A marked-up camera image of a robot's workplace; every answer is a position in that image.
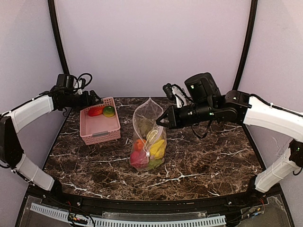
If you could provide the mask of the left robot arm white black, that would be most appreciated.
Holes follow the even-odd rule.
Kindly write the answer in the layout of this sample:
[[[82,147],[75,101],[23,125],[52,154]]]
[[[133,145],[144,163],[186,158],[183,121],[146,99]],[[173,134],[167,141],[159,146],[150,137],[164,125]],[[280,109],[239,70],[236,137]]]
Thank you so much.
[[[92,75],[83,73],[76,77],[60,74],[56,84],[19,106],[0,115],[0,160],[1,167],[22,177],[27,183],[47,192],[59,191],[61,183],[35,164],[21,146],[20,134],[32,123],[54,111],[68,108],[86,108],[101,104],[102,98],[86,87]]]

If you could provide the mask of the clear zip top bag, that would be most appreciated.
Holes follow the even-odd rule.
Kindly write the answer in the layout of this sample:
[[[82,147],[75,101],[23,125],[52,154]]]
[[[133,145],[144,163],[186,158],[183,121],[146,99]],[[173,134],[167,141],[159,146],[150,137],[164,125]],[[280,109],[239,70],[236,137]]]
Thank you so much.
[[[164,127],[156,123],[163,113],[163,108],[151,98],[134,111],[130,165],[137,171],[150,171],[164,163],[167,135]]]

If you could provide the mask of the red toy food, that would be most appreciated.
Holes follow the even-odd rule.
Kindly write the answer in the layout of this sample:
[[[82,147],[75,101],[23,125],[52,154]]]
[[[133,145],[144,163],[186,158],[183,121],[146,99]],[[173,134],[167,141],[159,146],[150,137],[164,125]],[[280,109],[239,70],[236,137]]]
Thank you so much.
[[[148,157],[144,151],[134,151],[130,155],[130,164],[136,168],[141,168],[142,166],[147,165]]]

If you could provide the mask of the light green toy lettuce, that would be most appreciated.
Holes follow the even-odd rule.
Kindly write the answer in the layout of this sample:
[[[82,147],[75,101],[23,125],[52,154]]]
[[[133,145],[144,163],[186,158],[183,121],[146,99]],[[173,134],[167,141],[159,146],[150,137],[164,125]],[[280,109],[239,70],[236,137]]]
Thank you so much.
[[[155,159],[155,160],[150,160],[148,163],[148,170],[152,170],[160,166],[164,162],[164,159]]]

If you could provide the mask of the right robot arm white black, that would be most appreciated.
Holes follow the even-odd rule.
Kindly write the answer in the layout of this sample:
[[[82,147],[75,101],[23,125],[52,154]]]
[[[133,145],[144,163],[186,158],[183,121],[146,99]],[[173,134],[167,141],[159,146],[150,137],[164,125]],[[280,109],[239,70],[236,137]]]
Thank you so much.
[[[192,127],[200,122],[232,122],[279,132],[292,138],[281,157],[262,173],[253,177],[250,188],[266,193],[295,170],[303,168],[303,114],[268,103],[256,94],[231,90],[221,95],[209,72],[196,74],[185,81],[190,94],[187,105],[170,106],[157,120],[169,129]]]

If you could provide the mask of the green toy vegetable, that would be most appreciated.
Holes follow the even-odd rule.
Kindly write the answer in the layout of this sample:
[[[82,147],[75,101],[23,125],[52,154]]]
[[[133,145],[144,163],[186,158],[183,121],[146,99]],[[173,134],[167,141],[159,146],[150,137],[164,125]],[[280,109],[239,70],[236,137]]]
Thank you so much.
[[[154,121],[147,118],[141,118],[139,119],[138,126],[141,135],[145,137],[148,134],[148,132],[153,128]]]

